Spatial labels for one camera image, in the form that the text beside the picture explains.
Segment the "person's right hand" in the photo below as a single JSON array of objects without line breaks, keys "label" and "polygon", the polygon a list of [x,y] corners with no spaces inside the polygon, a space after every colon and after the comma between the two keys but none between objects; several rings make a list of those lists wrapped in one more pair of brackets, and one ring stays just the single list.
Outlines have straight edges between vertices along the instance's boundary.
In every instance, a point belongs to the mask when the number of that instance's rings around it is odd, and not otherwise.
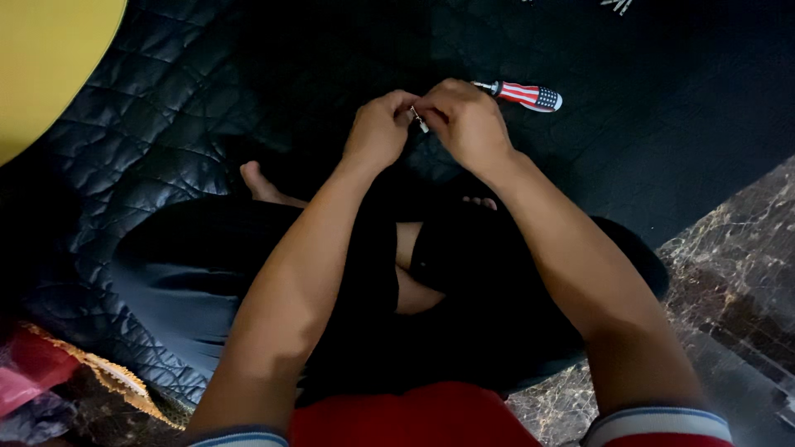
[{"label": "person's right hand", "polygon": [[514,153],[497,103],[470,83],[446,79],[414,107],[456,161],[479,177]]}]

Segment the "yellow object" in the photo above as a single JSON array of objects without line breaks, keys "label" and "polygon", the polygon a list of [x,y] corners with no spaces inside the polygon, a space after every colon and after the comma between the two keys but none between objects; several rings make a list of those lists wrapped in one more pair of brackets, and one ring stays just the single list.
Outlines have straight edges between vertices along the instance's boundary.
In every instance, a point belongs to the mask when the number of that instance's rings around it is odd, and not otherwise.
[{"label": "yellow object", "polygon": [[0,0],[0,165],[36,141],[111,44],[126,0]]}]

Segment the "person's left hand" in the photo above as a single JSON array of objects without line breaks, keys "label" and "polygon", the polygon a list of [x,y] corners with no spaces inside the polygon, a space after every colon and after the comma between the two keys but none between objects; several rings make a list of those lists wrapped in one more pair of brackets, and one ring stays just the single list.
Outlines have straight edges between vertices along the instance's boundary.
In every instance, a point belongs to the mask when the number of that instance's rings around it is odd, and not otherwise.
[{"label": "person's left hand", "polygon": [[343,162],[380,173],[400,157],[420,97],[395,90],[361,106],[345,143]]}]

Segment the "hand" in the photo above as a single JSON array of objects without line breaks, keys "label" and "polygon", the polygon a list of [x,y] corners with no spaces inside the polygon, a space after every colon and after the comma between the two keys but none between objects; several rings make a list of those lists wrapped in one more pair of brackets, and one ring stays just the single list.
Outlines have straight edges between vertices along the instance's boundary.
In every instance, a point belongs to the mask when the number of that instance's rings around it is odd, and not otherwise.
[{"label": "hand", "polygon": [[478,177],[514,154],[497,103],[467,82],[444,80],[414,107],[456,161]]},{"label": "hand", "polygon": [[419,98],[396,90],[361,106],[345,143],[343,163],[376,174],[393,164],[409,135],[409,108]]}]

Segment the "shirt sleeve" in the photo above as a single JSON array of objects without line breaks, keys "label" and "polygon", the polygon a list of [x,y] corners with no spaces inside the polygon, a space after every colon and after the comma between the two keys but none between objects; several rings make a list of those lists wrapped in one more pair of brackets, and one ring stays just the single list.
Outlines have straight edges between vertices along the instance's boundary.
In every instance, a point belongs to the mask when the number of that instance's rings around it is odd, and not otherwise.
[{"label": "shirt sleeve", "polygon": [[288,447],[287,441],[267,426],[240,426],[205,433],[185,444],[190,447]]},{"label": "shirt sleeve", "polygon": [[591,426],[584,447],[732,447],[729,425],[707,411],[648,406],[622,410]]}]

